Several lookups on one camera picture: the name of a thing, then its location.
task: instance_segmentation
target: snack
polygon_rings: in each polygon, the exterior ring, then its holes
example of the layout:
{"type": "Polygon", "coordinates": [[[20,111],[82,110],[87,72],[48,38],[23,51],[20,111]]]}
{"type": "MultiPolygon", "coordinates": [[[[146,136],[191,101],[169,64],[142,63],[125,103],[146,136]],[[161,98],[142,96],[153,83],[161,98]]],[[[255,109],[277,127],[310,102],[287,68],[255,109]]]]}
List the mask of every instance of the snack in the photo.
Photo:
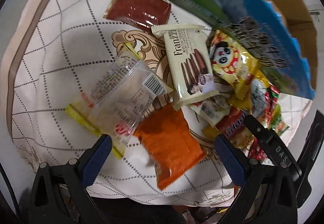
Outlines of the snack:
{"type": "Polygon", "coordinates": [[[243,99],[259,68],[259,62],[237,41],[227,34],[216,31],[209,50],[213,70],[234,86],[235,95],[243,99]]]}
{"type": "Polygon", "coordinates": [[[269,128],[274,130],[279,136],[281,136],[289,128],[289,126],[282,119],[281,106],[279,104],[276,105],[273,111],[269,128]]]}
{"type": "MultiPolygon", "coordinates": [[[[281,106],[279,104],[276,104],[276,107],[273,110],[273,115],[271,123],[269,125],[269,129],[274,130],[278,136],[281,136],[288,128],[289,126],[285,124],[281,116],[281,106]]],[[[263,161],[263,159],[267,158],[268,156],[259,146],[257,139],[255,139],[250,147],[250,151],[247,157],[249,159],[255,158],[257,160],[263,161]]]]}
{"type": "Polygon", "coordinates": [[[229,86],[215,83],[212,65],[206,47],[207,37],[199,25],[177,24],[152,27],[156,37],[164,37],[177,97],[174,108],[203,101],[219,92],[227,92],[229,86]]]}
{"type": "Polygon", "coordinates": [[[171,4],[163,0],[112,0],[103,18],[118,20],[150,33],[153,25],[166,24],[171,4]]]}
{"type": "Polygon", "coordinates": [[[142,121],[134,135],[153,157],[158,188],[162,190],[205,158],[189,133],[182,111],[175,111],[171,104],[142,121]]]}
{"type": "Polygon", "coordinates": [[[229,114],[231,106],[222,95],[216,95],[204,101],[200,101],[189,106],[200,117],[207,120],[214,127],[222,118],[229,114]]]}
{"type": "Polygon", "coordinates": [[[249,110],[242,111],[232,107],[230,114],[225,116],[216,127],[208,125],[202,132],[211,140],[214,140],[219,134],[224,134],[234,147],[243,149],[253,139],[251,132],[243,124],[247,115],[249,115],[249,110]]]}
{"type": "Polygon", "coordinates": [[[257,71],[250,86],[250,90],[244,99],[238,99],[236,95],[228,100],[228,103],[238,109],[248,109],[262,125],[267,128],[271,120],[271,96],[270,84],[261,71],[257,71]]]}
{"type": "Polygon", "coordinates": [[[266,153],[259,146],[258,140],[254,139],[254,141],[253,141],[253,143],[252,143],[252,145],[250,147],[250,150],[248,152],[247,158],[248,159],[254,158],[254,159],[262,161],[263,159],[265,159],[267,157],[268,156],[266,155],[266,153]]]}
{"type": "Polygon", "coordinates": [[[155,97],[172,91],[126,45],[114,68],[83,89],[66,112],[96,136],[110,135],[113,152],[120,158],[155,97]]]}

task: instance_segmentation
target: orange snack packet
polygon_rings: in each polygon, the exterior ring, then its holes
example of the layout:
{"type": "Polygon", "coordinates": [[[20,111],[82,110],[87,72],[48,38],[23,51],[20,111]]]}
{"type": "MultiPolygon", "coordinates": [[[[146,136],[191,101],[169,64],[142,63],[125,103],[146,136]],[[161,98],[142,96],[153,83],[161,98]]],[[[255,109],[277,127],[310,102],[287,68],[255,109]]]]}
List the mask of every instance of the orange snack packet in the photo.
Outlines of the orange snack packet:
{"type": "Polygon", "coordinates": [[[199,143],[189,133],[182,110],[175,111],[172,104],[142,121],[133,135],[153,157],[161,190],[205,158],[199,143]]]}

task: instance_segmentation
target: panda cartoon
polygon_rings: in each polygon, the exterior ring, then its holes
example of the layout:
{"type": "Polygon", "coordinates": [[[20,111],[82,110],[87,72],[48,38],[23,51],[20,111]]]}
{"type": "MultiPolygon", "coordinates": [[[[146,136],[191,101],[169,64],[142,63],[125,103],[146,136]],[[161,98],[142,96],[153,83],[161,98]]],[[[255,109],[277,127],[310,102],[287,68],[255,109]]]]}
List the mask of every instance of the panda cartoon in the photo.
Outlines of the panda cartoon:
{"type": "Polygon", "coordinates": [[[224,72],[233,74],[238,67],[240,54],[237,48],[229,46],[228,42],[221,41],[210,48],[209,58],[212,64],[218,65],[224,72]]]}

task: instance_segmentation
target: grid pattern tablecloth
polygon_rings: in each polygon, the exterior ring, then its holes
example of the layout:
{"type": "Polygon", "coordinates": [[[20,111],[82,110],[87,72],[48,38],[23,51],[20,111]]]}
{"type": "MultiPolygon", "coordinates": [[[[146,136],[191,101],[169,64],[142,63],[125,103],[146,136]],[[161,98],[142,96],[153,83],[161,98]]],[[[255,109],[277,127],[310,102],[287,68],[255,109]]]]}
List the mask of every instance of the grid pattern tablecloth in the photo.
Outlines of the grid pattern tablecloth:
{"type": "MultiPolygon", "coordinates": [[[[163,42],[122,22],[103,19],[109,2],[50,0],[25,51],[15,80],[12,136],[22,157],[35,171],[44,161],[58,165],[78,158],[96,142],[97,138],[64,110],[76,94],[87,89],[87,80],[101,77],[111,67],[123,42],[131,42],[165,81],[171,79],[163,42]]],[[[169,23],[208,28],[175,5],[169,23]]],[[[149,112],[169,102],[169,97],[161,96],[149,112]]],[[[288,144],[309,100],[282,95],[279,102],[291,127],[283,136],[288,144]]],[[[161,191],[157,188],[154,164],[134,137],[122,160],[112,154],[108,157],[88,192],[103,198],[129,197],[144,204],[204,206],[230,199],[233,185],[212,153],[161,191]]]]}

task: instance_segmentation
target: screw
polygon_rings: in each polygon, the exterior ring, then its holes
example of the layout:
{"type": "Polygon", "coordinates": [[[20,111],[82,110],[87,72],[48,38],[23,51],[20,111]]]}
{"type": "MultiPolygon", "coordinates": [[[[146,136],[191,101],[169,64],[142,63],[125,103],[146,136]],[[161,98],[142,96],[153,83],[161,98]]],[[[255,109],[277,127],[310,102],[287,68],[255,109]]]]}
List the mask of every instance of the screw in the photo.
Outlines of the screw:
{"type": "Polygon", "coordinates": [[[42,163],[39,165],[40,168],[45,168],[46,166],[47,166],[47,163],[46,163],[46,162],[42,162],[42,163]]]}
{"type": "Polygon", "coordinates": [[[286,168],[286,167],[287,167],[287,164],[286,164],[285,162],[281,162],[281,163],[280,163],[280,166],[281,166],[282,168],[286,168]]]}
{"type": "Polygon", "coordinates": [[[70,160],[69,160],[69,164],[71,164],[71,165],[75,165],[76,163],[77,163],[77,159],[76,158],[71,158],[70,160]]]}
{"type": "Polygon", "coordinates": [[[253,164],[253,165],[257,165],[258,161],[257,161],[257,159],[251,158],[250,163],[253,164]]]}

